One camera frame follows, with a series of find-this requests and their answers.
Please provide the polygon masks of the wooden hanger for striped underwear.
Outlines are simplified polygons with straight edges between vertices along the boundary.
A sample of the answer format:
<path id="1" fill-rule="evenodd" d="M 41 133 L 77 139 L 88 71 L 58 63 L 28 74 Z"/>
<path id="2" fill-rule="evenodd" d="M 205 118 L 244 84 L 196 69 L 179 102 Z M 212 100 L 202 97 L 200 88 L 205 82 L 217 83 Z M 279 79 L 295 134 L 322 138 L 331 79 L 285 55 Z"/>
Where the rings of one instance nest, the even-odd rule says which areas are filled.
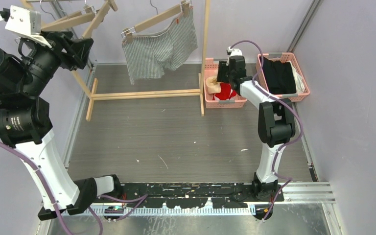
<path id="1" fill-rule="evenodd" d="M 147 20 L 144 20 L 143 22 L 140 22 L 136 25 L 134 25 L 131 28 L 125 28 L 121 32 L 121 37 L 124 39 L 131 39 L 133 37 L 133 34 L 140 33 L 148 28 L 151 28 L 169 18 L 172 18 L 176 15 L 181 14 L 182 12 L 185 12 L 190 9 L 191 1 L 190 0 L 183 0 L 179 4 L 159 13 L 156 16 L 153 16 Z"/>

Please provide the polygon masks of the wooden hanger for red underwear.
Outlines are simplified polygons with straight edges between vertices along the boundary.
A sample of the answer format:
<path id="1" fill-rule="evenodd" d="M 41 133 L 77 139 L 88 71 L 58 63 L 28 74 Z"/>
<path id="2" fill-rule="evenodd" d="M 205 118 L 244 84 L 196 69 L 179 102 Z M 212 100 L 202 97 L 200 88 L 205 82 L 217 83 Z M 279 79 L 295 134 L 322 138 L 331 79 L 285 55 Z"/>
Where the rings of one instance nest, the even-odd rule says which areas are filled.
<path id="1" fill-rule="evenodd" d="M 95 17 L 95 12 L 91 6 L 85 7 L 81 11 L 83 15 L 52 24 L 50 26 L 45 27 L 42 31 L 63 31 L 74 26 L 91 22 Z"/>

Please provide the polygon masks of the red underwear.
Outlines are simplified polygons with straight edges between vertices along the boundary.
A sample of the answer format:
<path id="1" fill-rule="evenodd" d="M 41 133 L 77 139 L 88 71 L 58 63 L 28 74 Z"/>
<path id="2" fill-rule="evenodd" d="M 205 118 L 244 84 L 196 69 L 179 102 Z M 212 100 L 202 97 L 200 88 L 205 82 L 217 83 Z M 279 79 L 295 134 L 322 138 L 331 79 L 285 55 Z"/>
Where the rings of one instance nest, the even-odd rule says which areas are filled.
<path id="1" fill-rule="evenodd" d="M 213 95 L 212 99 L 216 101 L 235 100 L 237 92 L 232 89 L 228 83 L 220 83 L 221 91 Z"/>

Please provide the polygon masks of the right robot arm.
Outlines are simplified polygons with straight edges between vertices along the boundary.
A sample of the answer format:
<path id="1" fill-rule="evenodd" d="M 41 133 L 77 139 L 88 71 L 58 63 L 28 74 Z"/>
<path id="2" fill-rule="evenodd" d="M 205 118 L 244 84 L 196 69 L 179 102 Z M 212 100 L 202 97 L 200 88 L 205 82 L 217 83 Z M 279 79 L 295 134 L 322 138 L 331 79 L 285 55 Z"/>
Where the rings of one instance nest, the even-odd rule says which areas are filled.
<path id="1" fill-rule="evenodd" d="M 285 144 L 296 133 L 295 117 L 289 99 L 278 99 L 265 90 L 254 76 L 248 76 L 245 58 L 232 55 L 218 62 L 217 81 L 229 84 L 258 110 L 258 136 L 262 142 L 260 163 L 251 183 L 258 201 L 275 201 L 279 195 L 278 163 Z"/>

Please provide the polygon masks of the beige underwear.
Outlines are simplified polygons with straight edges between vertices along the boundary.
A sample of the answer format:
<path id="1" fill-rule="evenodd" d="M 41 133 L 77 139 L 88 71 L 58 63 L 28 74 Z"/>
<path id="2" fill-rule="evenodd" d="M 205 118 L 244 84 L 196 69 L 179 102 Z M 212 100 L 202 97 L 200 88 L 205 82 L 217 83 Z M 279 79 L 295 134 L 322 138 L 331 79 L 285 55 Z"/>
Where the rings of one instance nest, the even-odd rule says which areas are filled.
<path id="1" fill-rule="evenodd" d="M 217 76 L 213 75 L 205 80 L 206 90 L 209 94 L 221 93 L 221 83 L 217 81 Z"/>

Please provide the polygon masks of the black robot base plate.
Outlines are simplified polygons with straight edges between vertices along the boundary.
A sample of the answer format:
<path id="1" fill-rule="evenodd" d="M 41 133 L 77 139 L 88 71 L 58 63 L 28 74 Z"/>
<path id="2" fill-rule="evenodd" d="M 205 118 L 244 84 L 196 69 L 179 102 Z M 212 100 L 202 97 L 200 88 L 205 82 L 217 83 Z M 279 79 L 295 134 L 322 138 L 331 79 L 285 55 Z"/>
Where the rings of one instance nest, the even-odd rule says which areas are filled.
<path id="1" fill-rule="evenodd" d="M 126 183 L 116 197 L 132 200 L 147 195 L 139 208 L 244 208 L 248 203 L 271 203 L 275 193 L 254 194 L 250 183 Z"/>

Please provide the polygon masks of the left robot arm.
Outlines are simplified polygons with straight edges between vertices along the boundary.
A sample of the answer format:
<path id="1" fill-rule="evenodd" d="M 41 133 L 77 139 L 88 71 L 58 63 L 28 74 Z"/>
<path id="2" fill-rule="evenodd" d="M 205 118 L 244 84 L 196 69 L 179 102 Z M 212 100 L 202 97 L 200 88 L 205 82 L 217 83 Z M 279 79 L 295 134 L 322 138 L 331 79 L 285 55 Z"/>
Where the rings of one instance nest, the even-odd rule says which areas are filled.
<path id="1" fill-rule="evenodd" d="M 0 143 L 18 154 L 42 196 L 41 221 L 58 214 L 83 213 L 98 196 L 111 202 L 123 196 L 118 176 L 72 180 L 60 158 L 49 117 L 49 103 L 41 93 L 59 68 L 75 71 L 86 66 L 93 39 L 74 39 L 69 31 L 41 33 L 49 45 L 21 38 L 16 57 L 0 48 Z"/>

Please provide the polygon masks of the grey striped boxer underwear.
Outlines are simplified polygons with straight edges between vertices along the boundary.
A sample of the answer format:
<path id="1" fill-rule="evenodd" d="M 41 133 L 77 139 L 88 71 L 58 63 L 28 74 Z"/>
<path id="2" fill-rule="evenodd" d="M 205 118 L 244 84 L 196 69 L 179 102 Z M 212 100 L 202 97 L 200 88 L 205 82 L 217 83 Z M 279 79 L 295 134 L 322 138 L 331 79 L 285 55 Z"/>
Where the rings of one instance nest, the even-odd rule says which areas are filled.
<path id="1" fill-rule="evenodd" d="M 193 7 L 160 32 L 136 35 L 132 41 L 124 39 L 122 48 L 132 85 L 137 80 L 160 79 L 166 71 L 177 70 L 198 48 Z"/>

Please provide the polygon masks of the wooden hanger for beige underwear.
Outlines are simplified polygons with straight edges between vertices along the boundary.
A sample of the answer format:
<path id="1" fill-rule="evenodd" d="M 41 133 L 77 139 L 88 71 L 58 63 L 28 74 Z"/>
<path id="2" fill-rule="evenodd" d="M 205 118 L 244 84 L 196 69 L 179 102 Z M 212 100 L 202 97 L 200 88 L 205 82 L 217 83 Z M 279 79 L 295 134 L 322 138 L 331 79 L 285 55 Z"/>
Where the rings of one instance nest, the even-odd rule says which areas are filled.
<path id="1" fill-rule="evenodd" d="M 82 38 L 87 39 L 91 38 L 93 31 L 99 27 L 99 25 L 103 22 L 105 16 L 108 14 L 109 10 L 112 9 L 113 11 L 118 10 L 118 6 L 114 0 L 105 0 L 104 4 L 101 8 L 97 11 L 95 17 L 90 22 L 90 25 L 84 31 Z"/>

